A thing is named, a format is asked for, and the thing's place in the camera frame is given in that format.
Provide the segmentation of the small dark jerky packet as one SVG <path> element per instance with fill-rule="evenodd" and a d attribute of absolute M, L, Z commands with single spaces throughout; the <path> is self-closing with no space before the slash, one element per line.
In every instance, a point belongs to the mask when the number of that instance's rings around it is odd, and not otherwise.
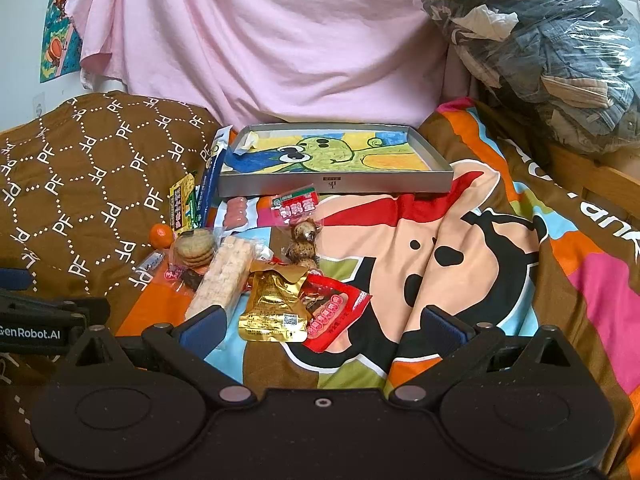
<path fill-rule="evenodd" d="M 181 285 L 186 286 L 187 289 L 192 290 L 192 292 L 195 292 L 203 281 L 202 274 L 183 266 L 174 266 L 173 264 L 169 266 L 165 273 L 165 278 L 168 281 L 179 282 Z"/>

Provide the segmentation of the beige rice cracker bar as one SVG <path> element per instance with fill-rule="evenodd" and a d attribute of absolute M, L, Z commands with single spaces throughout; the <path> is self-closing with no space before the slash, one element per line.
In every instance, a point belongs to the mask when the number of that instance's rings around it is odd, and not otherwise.
<path fill-rule="evenodd" d="M 255 257 L 256 244 L 252 240 L 226 237 L 194 292 L 184 319 L 190 320 L 210 307 L 221 307 L 230 323 Z"/>

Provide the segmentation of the gold foil snack packet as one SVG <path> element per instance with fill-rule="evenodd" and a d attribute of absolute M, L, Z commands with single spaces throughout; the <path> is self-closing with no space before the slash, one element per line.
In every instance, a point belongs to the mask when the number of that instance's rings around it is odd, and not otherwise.
<path fill-rule="evenodd" d="M 254 260 L 250 296 L 239 317 L 240 337 L 254 342 L 304 342 L 310 314 L 300 292 L 307 274 L 304 266 Z"/>

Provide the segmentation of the round biscuit packet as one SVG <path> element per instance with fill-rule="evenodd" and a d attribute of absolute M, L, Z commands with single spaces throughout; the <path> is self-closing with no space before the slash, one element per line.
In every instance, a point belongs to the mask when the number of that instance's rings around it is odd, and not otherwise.
<path fill-rule="evenodd" d="M 216 236 L 212 229 L 197 228 L 182 232 L 168 249 L 164 278 L 175 281 L 187 270 L 208 266 L 216 251 Z"/>

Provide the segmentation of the orange mandarin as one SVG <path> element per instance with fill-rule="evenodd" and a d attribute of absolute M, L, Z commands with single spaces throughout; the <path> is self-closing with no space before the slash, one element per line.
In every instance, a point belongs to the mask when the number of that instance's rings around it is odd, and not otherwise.
<path fill-rule="evenodd" d="M 156 250 L 171 248 L 175 240 L 174 231 L 168 224 L 155 223 L 149 232 L 149 242 Z"/>

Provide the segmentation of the red snack packet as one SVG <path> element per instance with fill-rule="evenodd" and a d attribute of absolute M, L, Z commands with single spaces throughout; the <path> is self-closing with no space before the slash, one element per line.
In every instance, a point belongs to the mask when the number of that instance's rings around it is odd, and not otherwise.
<path fill-rule="evenodd" d="M 314 353 L 322 353 L 359 320 L 371 295 L 351 284 L 308 274 L 299 299 L 310 314 L 304 346 Z"/>

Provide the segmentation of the pink sausage packet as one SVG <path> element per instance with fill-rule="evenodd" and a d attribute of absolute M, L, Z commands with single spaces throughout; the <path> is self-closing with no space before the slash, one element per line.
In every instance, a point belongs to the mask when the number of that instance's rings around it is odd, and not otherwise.
<path fill-rule="evenodd" d="M 257 198 L 235 197 L 224 204 L 222 227 L 225 231 L 241 232 L 257 226 Z"/>

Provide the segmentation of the yellow green snack packet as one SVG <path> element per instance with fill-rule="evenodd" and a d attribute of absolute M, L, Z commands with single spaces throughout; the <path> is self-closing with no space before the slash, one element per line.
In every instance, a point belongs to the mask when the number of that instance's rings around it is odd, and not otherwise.
<path fill-rule="evenodd" d="M 176 235 L 191 231 L 196 225 L 195 179 L 186 174 L 169 188 L 170 226 Z"/>

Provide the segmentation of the quail egg packet red label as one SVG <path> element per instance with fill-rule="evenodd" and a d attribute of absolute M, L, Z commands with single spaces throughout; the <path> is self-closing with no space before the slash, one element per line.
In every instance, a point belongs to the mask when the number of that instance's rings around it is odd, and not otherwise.
<path fill-rule="evenodd" d="M 320 203 L 313 185 L 278 194 L 271 201 L 271 212 L 276 226 L 288 238 L 282 256 L 288 263 L 320 272 L 317 238 L 321 222 L 316 219 Z"/>

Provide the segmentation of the blue white tube packet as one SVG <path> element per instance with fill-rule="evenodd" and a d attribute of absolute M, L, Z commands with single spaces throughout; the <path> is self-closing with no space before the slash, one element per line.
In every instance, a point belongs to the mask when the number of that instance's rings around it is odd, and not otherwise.
<path fill-rule="evenodd" d="M 231 126 L 224 126 L 216 131 L 206 158 L 198 200 L 196 201 L 199 228 L 204 228 L 206 225 L 209 207 L 214 198 L 218 178 L 228 150 L 231 131 Z"/>

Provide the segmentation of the small white blue packet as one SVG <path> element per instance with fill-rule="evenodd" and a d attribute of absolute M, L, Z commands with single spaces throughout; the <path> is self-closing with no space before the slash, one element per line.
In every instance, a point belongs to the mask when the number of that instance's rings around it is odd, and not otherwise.
<path fill-rule="evenodd" d="M 165 254 L 163 252 L 154 250 L 137 265 L 137 270 L 153 274 L 164 259 Z"/>

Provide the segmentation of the colourful cartoon monkey blanket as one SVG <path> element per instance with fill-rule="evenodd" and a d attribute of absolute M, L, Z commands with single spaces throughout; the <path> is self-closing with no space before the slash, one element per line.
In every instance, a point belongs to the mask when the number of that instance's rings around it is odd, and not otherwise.
<path fill-rule="evenodd" d="M 390 391 L 439 360 L 424 339 L 428 307 L 510 336 L 551 324 L 612 405 L 604 474 L 637 478 L 638 222 L 561 188 L 516 144 L 521 125 L 481 102 L 442 104 L 421 130 L 454 170 L 448 194 L 333 195 L 318 207 L 320 269 L 370 295 L 360 318 L 322 353 L 230 327 L 207 362 L 256 393 Z"/>

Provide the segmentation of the brown PF patterned pillow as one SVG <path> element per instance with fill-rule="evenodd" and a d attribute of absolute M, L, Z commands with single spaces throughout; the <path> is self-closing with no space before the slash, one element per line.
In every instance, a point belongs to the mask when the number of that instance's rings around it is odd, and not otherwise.
<path fill-rule="evenodd" d="M 203 169 L 219 127 L 203 107 L 112 91 L 2 132 L 2 266 L 29 273 L 29 296 L 106 298 L 116 330 L 152 280 L 140 266 L 171 185 Z"/>

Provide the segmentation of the grey tray with drawing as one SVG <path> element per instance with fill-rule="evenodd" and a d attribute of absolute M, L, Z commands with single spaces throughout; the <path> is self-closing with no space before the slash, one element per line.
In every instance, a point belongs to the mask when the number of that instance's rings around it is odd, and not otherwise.
<path fill-rule="evenodd" d="M 220 197 L 308 188 L 321 194 L 444 194 L 454 170 L 415 128 L 356 122 L 244 128 L 222 166 Z"/>

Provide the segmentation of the clear bag of clothes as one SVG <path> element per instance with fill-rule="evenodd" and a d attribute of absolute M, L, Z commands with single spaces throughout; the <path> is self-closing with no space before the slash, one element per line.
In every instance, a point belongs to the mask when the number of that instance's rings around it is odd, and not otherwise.
<path fill-rule="evenodd" d="M 582 154 L 639 145 L 639 22 L 618 0 L 421 0 L 469 72 Z"/>

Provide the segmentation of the pink bed sheet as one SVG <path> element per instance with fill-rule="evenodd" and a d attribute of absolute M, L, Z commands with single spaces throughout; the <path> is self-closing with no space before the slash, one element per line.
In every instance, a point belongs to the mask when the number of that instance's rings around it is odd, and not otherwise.
<path fill-rule="evenodd" d="M 80 65 L 223 124 L 421 125 L 473 77 L 418 0 L 67 0 Z"/>

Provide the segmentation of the white wall socket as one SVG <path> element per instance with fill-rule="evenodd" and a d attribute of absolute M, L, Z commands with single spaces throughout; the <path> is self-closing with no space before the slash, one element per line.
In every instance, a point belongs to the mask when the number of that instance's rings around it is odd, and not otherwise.
<path fill-rule="evenodd" d="M 32 114 L 35 118 L 41 117 L 46 112 L 46 95 L 38 93 L 32 98 Z"/>

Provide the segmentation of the wooden bed frame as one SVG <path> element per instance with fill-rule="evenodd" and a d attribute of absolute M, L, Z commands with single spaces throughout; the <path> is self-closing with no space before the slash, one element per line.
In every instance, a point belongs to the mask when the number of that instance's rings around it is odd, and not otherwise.
<path fill-rule="evenodd" d="M 562 148 L 560 144 L 547 141 L 551 159 L 550 176 L 569 191 L 585 197 L 587 193 L 597 195 L 639 218 L 639 179 L 613 166 Z"/>

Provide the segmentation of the colourful wall poster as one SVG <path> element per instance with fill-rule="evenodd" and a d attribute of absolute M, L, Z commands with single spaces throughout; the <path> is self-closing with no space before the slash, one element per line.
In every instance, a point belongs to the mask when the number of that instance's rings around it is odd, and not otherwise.
<path fill-rule="evenodd" d="M 48 1 L 40 55 L 41 82 L 80 71 L 81 39 L 66 14 L 67 1 Z"/>

